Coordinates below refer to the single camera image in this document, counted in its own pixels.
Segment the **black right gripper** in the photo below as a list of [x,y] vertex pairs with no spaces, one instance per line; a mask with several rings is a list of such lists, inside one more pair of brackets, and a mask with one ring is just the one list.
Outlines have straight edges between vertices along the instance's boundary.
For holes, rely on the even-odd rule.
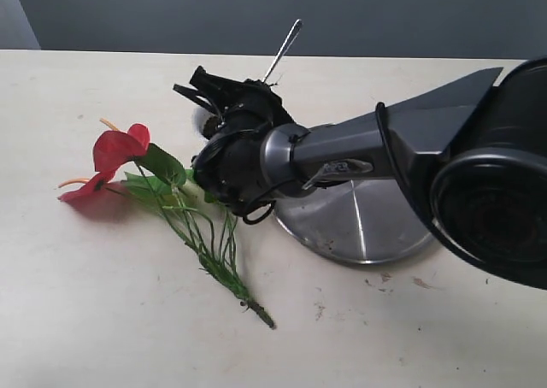
[[270,202],[260,153],[267,134],[293,119],[282,99],[260,80],[240,82],[208,73],[198,66],[189,81],[194,89],[173,90],[211,114],[221,125],[192,160],[197,185],[235,215],[247,215]]

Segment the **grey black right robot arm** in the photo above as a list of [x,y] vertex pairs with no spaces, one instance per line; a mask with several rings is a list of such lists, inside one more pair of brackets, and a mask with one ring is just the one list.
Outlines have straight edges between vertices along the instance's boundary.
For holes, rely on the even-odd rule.
[[215,121],[193,177],[253,225],[284,198],[391,179],[451,253],[546,287],[546,60],[485,68],[338,124],[296,123],[261,80],[197,68],[174,90]]

